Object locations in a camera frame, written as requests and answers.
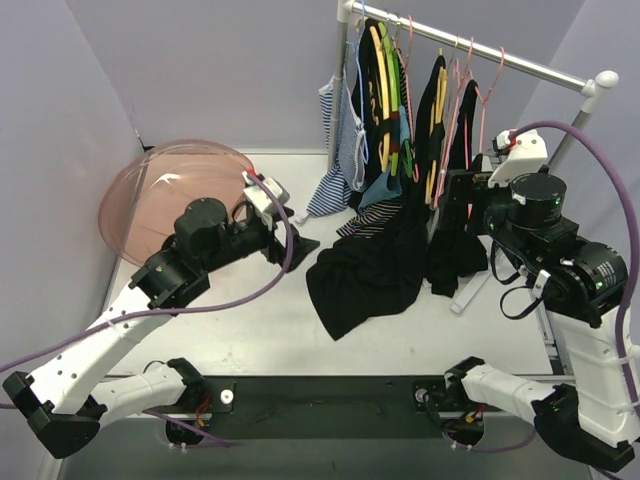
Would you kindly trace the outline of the black tank top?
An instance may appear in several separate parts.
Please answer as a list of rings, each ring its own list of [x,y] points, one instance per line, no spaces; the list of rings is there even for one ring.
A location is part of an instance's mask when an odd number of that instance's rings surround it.
[[[467,170],[472,155],[472,135],[477,82],[469,80],[453,128],[453,140],[448,149],[448,170]],[[452,298],[459,279],[488,269],[486,248],[479,238],[467,230],[468,206],[446,205],[439,218],[438,229],[427,248],[426,280],[431,293]]]

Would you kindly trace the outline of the pink wire hanger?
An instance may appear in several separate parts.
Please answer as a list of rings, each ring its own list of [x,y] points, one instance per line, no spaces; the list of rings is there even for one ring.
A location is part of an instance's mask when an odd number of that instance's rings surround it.
[[[469,40],[467,59],[465,61],[464,70],[463,70],[463,79],[466,81],[466,84],[469,84],[472,80],[475,79],[473,70],[471,69],[471,57],[473,56],[475,49],[476,47],[475,47],[474,38],[471,38]],[[478,153],[483,153],[485,151],[484,146],[485,146],[485,126],[486,126],[487,110],[488,110],[488,106],[490,104],[493,92],[504,70],[506,52],[503,47],[500,47],[499,51],[500,51],[500,54],[499,54],[497,71],[487,91],[485,93],[482,93],[478,86],[474,87],[474,90],[476,93],[476,99],[481,105],[479,134],[478,134]]]

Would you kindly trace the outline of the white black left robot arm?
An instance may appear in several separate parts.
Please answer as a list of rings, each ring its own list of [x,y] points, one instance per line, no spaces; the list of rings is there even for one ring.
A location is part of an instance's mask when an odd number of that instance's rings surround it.
[[[186,359],[171,359],[147,372],[105,383],[104,376],[155,329],[177,316],[210,287],[210,273],[262,252],[291,271],[319,247],[291,230],[275,236],[277,221],[292,215],[246,200],[247,216],[230,222],[213,198],[191,202],[174,232],[131,277],[86,337],[36,370],[16,371],[2,387],[45,449],[56,459],[84,448],[101,428],[156,407],[190,411],[209,393],[204,377]]]

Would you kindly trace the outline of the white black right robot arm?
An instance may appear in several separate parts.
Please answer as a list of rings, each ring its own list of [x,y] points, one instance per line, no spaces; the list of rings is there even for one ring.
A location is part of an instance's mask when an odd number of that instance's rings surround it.
[[[472,227],[491,238],[560,333],[572,383],[550,385],[505,373],[469,357],[444,376],[443,394],[457,408],[495,407],[531,424],[558,455],[617,472],[634,458],[639,439],[639,377],[628,357],[623,294],[630,274],[611,247],[581,237],[562,213],[566,185],[546,172],[504,185],[490,173],[456,170],[443,202],[472,211]]]

